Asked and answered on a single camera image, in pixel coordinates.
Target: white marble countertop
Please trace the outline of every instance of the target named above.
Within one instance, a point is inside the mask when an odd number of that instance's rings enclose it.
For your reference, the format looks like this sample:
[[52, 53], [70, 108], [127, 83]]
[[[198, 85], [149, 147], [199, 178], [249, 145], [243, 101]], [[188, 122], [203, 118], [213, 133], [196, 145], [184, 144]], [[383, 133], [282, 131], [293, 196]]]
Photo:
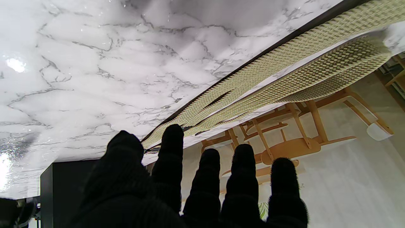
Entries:
[[0, 196], [39, 195], [52, 162], [101, 157], [119, 130], [143, 138], [340, 1], [2, 2]]

